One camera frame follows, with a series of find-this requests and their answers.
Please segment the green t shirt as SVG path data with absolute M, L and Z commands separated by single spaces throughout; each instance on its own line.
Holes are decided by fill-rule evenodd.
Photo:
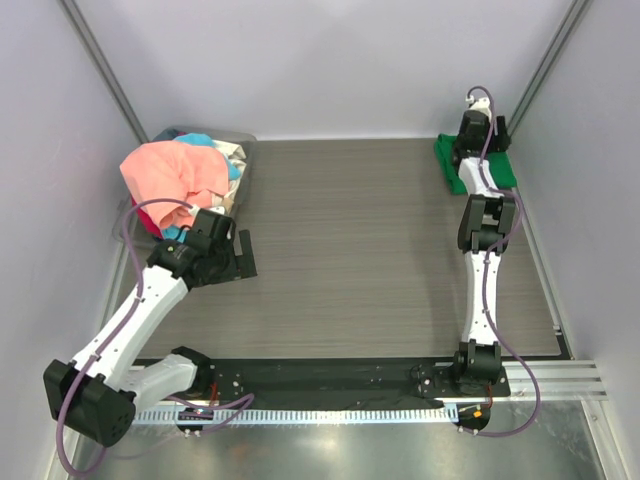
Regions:
M 466 195 L 467 190 L 459 178 L 453 165 L 453 145 L 456 136 L 439 134 L 434 143 L 434 153 L 444 174 L 449 191 L 453 195 Z M 492 178 L 499 189 L 517 187 L 517 179 L 506 152 L 495 152 L 488 155 Z

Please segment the grey plastic bin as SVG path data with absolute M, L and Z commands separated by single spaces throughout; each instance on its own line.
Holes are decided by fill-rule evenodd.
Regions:
M 258 158 L 258 147 L 257 147 L 256 137 L 254 135 L 251 135 L 248 133 L 242 133 L 242 132 L 225 131 L 225 130 L 219 130 L 219 129 L 206 129 L 206 128 L 199 128 L 199 127 L 174 126 L 174 127 L 165 128 L 158 135 L 156 135 L 150 142 L 175 140 L 179 136 L 184 136 L 184 135 L 208 135 L 209 137 L 212 138 L 213 142 L 215 140 L 221 140 L 221 141 L 240 144 L 243 147 L 247 155 L 247 160 L 246 160 L 247 168 L 244 172 L 244 175 L 239 187 L 240 193 L 235 195 L 235 199 L 237 200 L 237 202 L 230 214 L 230 216 L 235 218 L 239 205 L 242 204 L 242 202 L 244 201 L 247 195 L 247 192 L 249 189 L 249 178 L 250 178 L 251 170 L 255 163 L 255 160 Z M 124 213 L 126 213 L 126 211 L 129 208 L 131 208 L 131 206 L 125 207 L 121 205 L 118 208 L 119 208 L 119 218 L 116 220 L 112 228 L 112 236 L 118 242 L 124 244 L 121 223 L 124 217 Z M 135 240 L 133 241 L 133 244 L 136 247 L 140 247 L 140 248 L 143 248 L 143 247 L 151 248 L 152 243 L 149 243 L 149 242 L 150 241 L 146 241 L 145 243 L 145 241 L 142 241 L 142 240 Z

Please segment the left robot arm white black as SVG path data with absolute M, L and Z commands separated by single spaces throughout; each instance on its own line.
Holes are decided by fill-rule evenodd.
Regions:
M 70 361 L 43 374 L 51 415 L 103 447 L 118 443 L 134 416 L 173 394 L 209 392 L 212 361 L 188 347 L 137 372 L 130 369 L 164 318 L 195 288 L 255 277 L 251 234 L 233 218 L 201 210 L 182 241 L 156 244 L 137 282 L 104 328 Z

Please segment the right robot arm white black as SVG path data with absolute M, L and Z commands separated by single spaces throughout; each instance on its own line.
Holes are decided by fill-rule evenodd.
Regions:
M 502 351 L 495 309 L 498 272 L 516 213 L 490 172 L 496 137 L 491 100 L 468 94 L 453 146 L 453 166 L 468 194 L 457 235 L 467 273 L 465 328 L 454 354 L 450 380 L 460 395 L 484 395 L 500 382 Z

